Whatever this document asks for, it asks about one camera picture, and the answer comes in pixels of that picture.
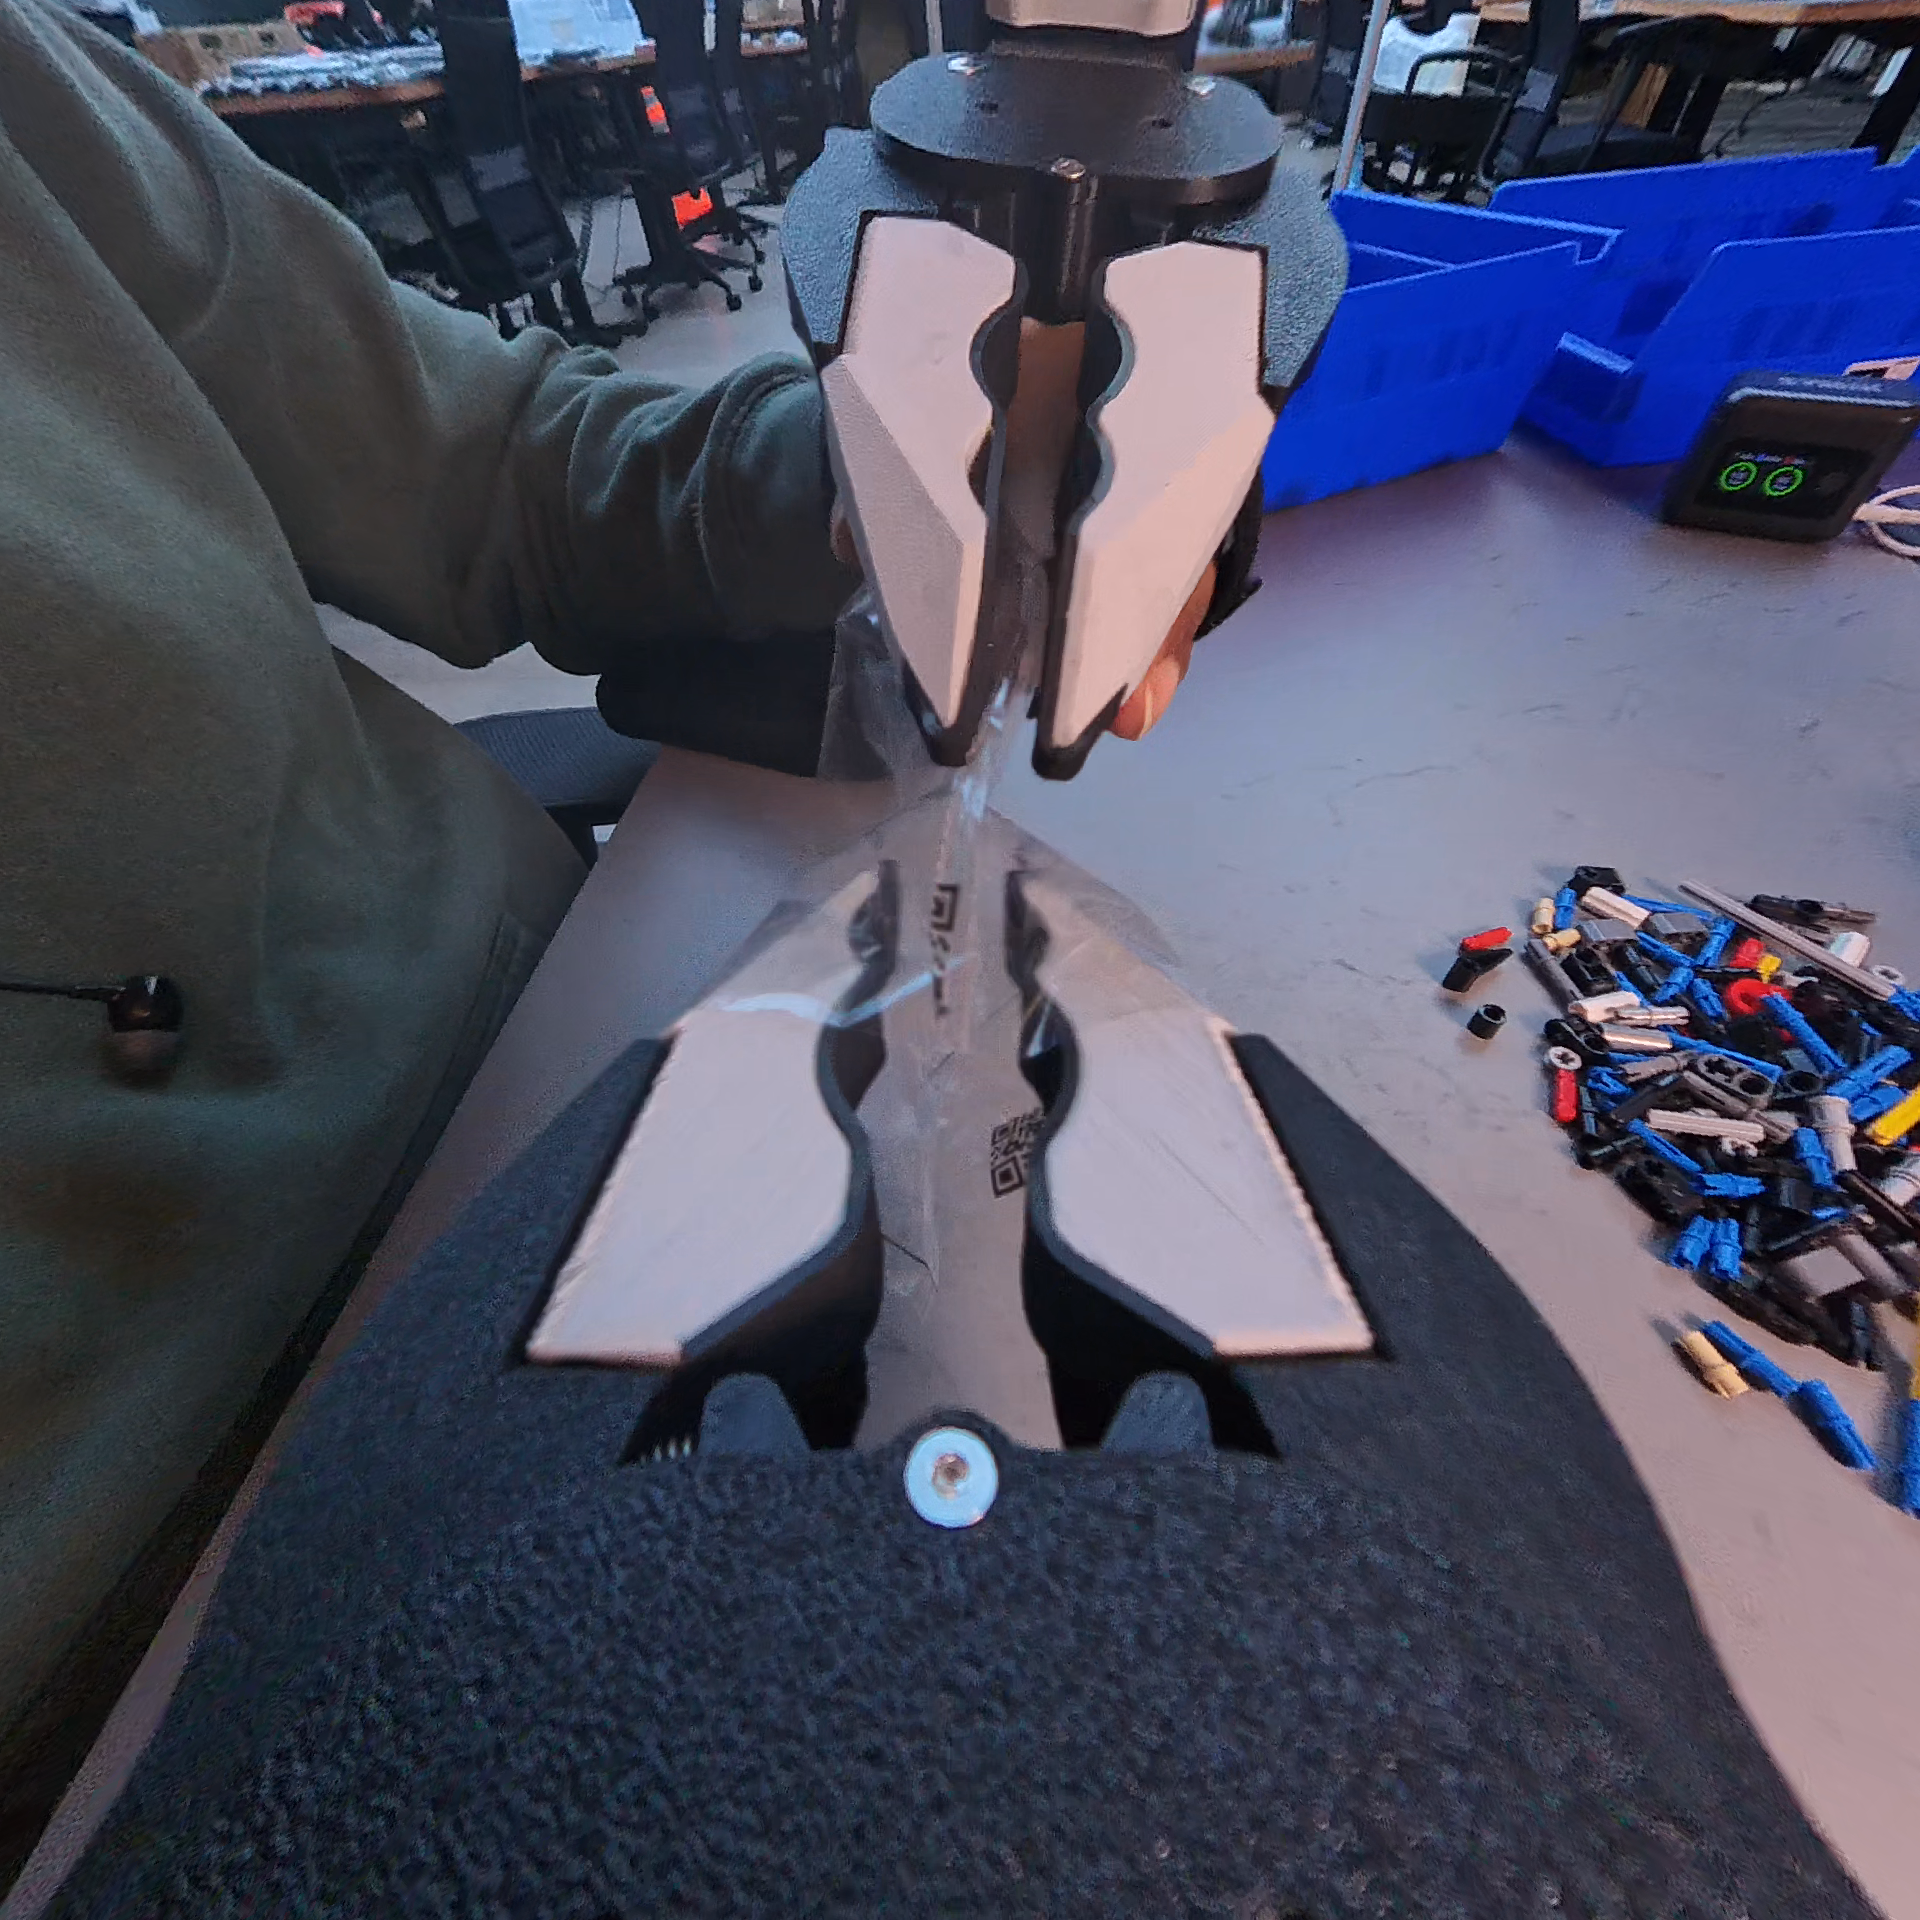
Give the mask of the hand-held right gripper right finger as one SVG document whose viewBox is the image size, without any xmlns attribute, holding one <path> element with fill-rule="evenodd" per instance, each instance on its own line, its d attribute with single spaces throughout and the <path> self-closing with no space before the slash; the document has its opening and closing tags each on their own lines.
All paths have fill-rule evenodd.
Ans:
<svg viewBox="0 0 1920 1920">
<path fill-rule="evenodd" d="M 1014 872 L 1006 970 L 1029 1152 L 1029 1273 L 1214 1364 L 1364 1357 L 1372 1327 L 1236 1053 L 1238 1035 L 1058 877 Z"/>
</svg>

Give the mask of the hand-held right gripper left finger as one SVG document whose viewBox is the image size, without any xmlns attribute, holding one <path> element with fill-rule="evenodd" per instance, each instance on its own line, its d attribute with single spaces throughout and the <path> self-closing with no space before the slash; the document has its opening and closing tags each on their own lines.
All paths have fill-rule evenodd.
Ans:
<svg viewBox="0 0 1920 1920">
<path fill-rule="evenodd" d="M 857 1106 L 885 1059 L 896 872 L 777 909 L 659 1059 L 526 1340 L 536 1364 L 818 1376 L 876 1327 Z"/>
</svg>

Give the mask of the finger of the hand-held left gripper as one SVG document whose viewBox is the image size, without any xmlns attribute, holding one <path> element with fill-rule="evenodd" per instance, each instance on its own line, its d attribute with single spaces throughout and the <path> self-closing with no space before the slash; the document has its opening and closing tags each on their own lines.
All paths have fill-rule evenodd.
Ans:
<svg viewBox="0 0 1920 1920">
<path fill-rule="evenodd" d="M 990 683 L 1019 263 L 965 228 L 874 216 L 860 234 L 828 448 L 857 557 L 934 759 L 970 759 Z"/>
<path fill-rule="evenodd" d="M 1211 242 L 1128 251 L 1096 277 L 1084 472 L 1036 708 L 1043 776 L 1079 773 L 1240 513 L 1275 418 L 1262 277 L 1259 249 Z"/>
</svg>

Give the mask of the clear plastic bag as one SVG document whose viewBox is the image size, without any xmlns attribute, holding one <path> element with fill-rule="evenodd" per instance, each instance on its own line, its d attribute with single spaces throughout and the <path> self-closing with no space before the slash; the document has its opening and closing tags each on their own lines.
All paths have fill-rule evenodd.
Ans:
<svg viewBox="0 0 1920 1920">
<path fill-rule="evenodd" d="M 885 1060 L 857 1111 L 885 1237 L 861 1446 L 953 1409 L 1023 1446 L 1063 1442 L 1021 1295 L 1029 1152 L 1043 1094 L 1023 1071 L 1029 1015 L 1006 963 L 1008 877 L 1034 870 L 1061 884 L 1098 931 L 1173 969 L 1173 947 L 1134 903 L 995 806 L 1021 750 L 1027 693 L 1021 681 L 995 693 L 970 762 L 937 765 L 873 592 L 860 590 L 838 625 L 819 769 L 845 776 L 847 798 L 869 805 L 857 852 L 888 859 L 899 880 L 896 957 L 876 1003 Z"/>
</svg>

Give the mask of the pile of small toy parts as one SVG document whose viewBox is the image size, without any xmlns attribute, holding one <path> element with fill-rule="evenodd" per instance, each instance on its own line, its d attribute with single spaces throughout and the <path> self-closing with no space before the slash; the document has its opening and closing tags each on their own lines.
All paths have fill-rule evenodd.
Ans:
<svg viewBox="0 0 1920 1920">
<path fill-rule="evenodd" d="M 1716 1402 L 1762 1397 L 1893 1510 L 1917 1507 L 1915 981 L 1873 911 L 1581 864 L 1428 956 L 1463 1039 L 1517 1027 L 1574 1168 L 1671 1279 L 1651 1317 Z"/>
</svg>

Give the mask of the grey desk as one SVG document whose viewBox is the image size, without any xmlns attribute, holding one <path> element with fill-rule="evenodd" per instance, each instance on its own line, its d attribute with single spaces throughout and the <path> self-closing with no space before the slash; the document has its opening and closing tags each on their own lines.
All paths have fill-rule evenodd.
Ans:
<svg viewBox="0 0 1920 1920">
<path fill-rule="evenodd" d="M 853 830 L 669 756 L 520 1000 L 36 1915 L 1915 1915 L 1915 1522 L 1668 1353 L 1541 993 L 1584 859 L 1915 969 L 1915 567 L 1654 527 L 1536 449 L 1279 516 L 1141 754 L 1004 809 L 1274 1094 L 1387 1357 L 1275 1457 L 1052 1453 L 1017 1284 L 890 1305 L 860 1450 L 620 1462 L 507 1357 L 664 1027 Z"/>
</svg>

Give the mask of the person's left hand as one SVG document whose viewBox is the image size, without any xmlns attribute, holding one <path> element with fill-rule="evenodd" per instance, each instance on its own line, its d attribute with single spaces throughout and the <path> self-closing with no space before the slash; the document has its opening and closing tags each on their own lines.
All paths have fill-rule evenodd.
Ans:
<svg viewBox="0 0 1920 1920">
<path fill-rule="evenodd" d="M 1214 578 L 1216 567 L 1207 566 L 1195 590 L 1188 593 L 1188 603 L 1168 628 L 1156 661 L 1117 708 L 1110 725 L 1110 733 L 1116 738 L 1141 742 L 1141 738 L 1147 733 L 1154 733 L 1164 718 L 1173 696 L 1188 679 L 1193 650 L 1213 608 Z"/>
</svg>

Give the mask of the black digital timer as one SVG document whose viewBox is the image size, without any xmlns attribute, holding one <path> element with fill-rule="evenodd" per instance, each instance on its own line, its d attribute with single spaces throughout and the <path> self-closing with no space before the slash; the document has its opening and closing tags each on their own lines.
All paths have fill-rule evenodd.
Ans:
<svg viewBox="0 0 1920 1920">
<path fill-rule="evenodd" d="M 1914 379 L 1747 373 L 1668 474 L 1662 519 L 1787 543 L 1839 536 L 1915 434 Z"/>
</svg>

